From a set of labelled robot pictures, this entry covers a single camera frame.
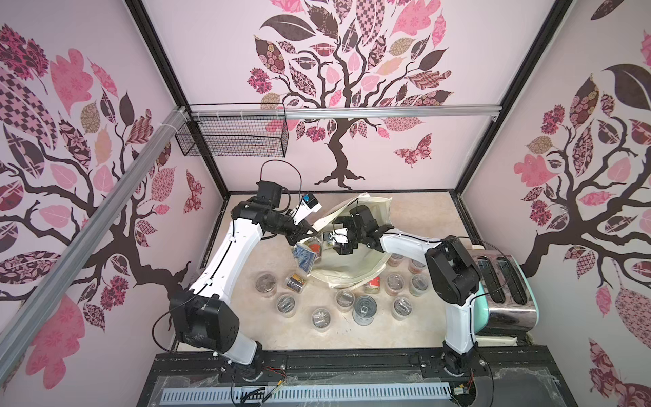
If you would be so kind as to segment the cream canvas tote bag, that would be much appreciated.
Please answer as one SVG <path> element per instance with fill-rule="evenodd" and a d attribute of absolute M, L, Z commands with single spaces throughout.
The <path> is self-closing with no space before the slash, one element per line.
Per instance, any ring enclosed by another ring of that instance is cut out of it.
<path fill-rule="evenodd" d="M 390 198 L 362 193 L 332 208 L 314 223 L 316 235 L 300 242 L 319 249 L 304 274 L 330 288 L 358 288 L 380 276 L 390 257 L 380 237 L 393 230 L 391 206 Z"/>

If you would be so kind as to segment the clear seed jar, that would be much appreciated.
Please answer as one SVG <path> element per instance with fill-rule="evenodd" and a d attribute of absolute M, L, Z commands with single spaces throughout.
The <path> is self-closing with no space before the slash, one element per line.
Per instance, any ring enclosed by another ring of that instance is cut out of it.
<path fill-rule="evenodd" d="M 404 321 L 409 318 L 413 313 L 412 302 L 403 296 L 398 296 L 393 301 L 392 315 L 397 321 Z"/>
<path fill-rule="evenodd" d="M 410 279 L 410 294 L 415 297 L 424 295 L 430 287 L 430 281 L 424 274 L 415 274 Z"/>
<path fill-rule="evenodd" d="M 391 267 L 398 267 L 405 258 L 400 254 L 392 254 L 387 264 Z"/>
<path fill-rule="evenodd" d="M 374 298 L 368 295 L 356 298 L 353 308 L 353 318 L 358 325 L 362 327 L 371 325 L 376 317 L 376 313 L 377 303 Z"/>
<path fill-rule="evenodd" d="M 276 300 L 276 311 L 279 315 L 285 318 L 292 318 L 296 314 L 296 310 L 297 300 L 293 295 L 285 293 L 280 295 Z"/>
<path fill-rule="evenodd" d="M 337 308 L 342 313 L 352 310 L 352 308 L 354 308 L 355 300 L 355 294 L 348 289 L 339 290 L 335 296 Z"/>
<path fill-rule="evenodd" d="M 331 312 L 324 307 L 317 308 L 313 311 L 310 321 L 312 328 L 317 332 L 326 332 L 332 325 Z"/>
<path fill-rule="evenodd" d="M 408 271 L 409 271 L 412 275 L 418 275 L 418 274 L 422 273 L 423 271 L 425 271 L 425 269 L 427 269 L 427 265 L 426 265 L 426 264 L 421 263 L 421 262 L 419 262 L 419 261 L 416 261 L 416 260 L 414 260 L 414 259 L 411 259 L 411 260 L 409 261 L 409 264 L 408 264 Z"/>
<path fill-rule="evenodd" d="M 261 297 L 274 297 L 277 292 L 276 276 L 269 272 L 262 273 L 255 280 L 254 287 Z"/>
<path fill-rule="evenodd" d="M 396 297 L 405 289 L 405 280 L 398 273 L 390 273 L 385 279 L 385 291 L 389 296 Z"/>

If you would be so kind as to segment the yellow label jar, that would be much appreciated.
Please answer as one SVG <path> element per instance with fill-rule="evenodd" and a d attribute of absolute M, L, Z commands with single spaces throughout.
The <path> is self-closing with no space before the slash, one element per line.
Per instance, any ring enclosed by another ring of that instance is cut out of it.
<path fill-rule="evenodd" d="M 302 293 L 305 288 L 306 281 L 300 275 L 293 273 L 286 278 L 285 285 L 294 293 Z"/>

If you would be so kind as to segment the red label jar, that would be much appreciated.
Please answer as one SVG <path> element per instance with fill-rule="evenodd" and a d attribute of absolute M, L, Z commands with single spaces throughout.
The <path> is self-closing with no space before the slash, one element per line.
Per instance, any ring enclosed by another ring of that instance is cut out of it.
<path fill-rule="evenodd" d="M 364 285 L 364 293 L 367 295 L 375 295 L 381 291 L 381 278 L 379 276 L 369 280 Z"/>

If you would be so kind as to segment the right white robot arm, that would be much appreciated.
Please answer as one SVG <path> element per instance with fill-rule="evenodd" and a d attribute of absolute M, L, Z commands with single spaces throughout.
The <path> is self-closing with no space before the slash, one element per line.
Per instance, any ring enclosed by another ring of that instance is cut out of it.
<path fill-rule="evenodd" d="M 332 226 L 335 251 L 340 255 L 352 254 L 364 246 L 426 265 L 433 290 L 446 304 L 445 352 L 467 356 L 473 351 L 476 344 L 473 307 L 480 293 L 480 272 L 458 237 L 410 235 L 391 224 L 380 224 L 365 205 L 337 216 Z"/>

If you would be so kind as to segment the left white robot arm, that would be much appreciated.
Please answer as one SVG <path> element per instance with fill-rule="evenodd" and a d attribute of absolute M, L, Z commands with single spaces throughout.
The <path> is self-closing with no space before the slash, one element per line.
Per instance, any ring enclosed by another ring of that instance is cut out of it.
<path fill-rule="evenodd" d="M 306 218 L 321 209 L 315 195 L 307 193 L 295 209 L 278 210 L 284 190 L 260 181 L 256 195 L 233 208 L 225 239 L 203 274 L 172 297 L 170 316 L 180 343 L 208 349 L 239 365 L 254 364 L 261 345 L 240 332 L 240 320 L 230 307 L 237 280 L 264 234 L 283 236 L 293 246 L 313 231 Z"/>

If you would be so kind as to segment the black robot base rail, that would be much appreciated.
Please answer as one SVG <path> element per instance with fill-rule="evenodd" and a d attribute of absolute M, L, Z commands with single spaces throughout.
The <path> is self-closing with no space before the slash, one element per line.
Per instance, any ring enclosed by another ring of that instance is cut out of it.
<path fill-rule="evenodd" d="M 262 371 L 210 354 L 160 354 L 147 377 L 140 406 L 160 406 L 166 388 L 447 383 L 449 400 L 345 402 L 335 405 L 267 406 L 575 406 L 571 391 L 549 350 L 541 345 L 484 348 L 460 376 L 442 366 L 442 349 L 351 349 L 264 351 Z"/>

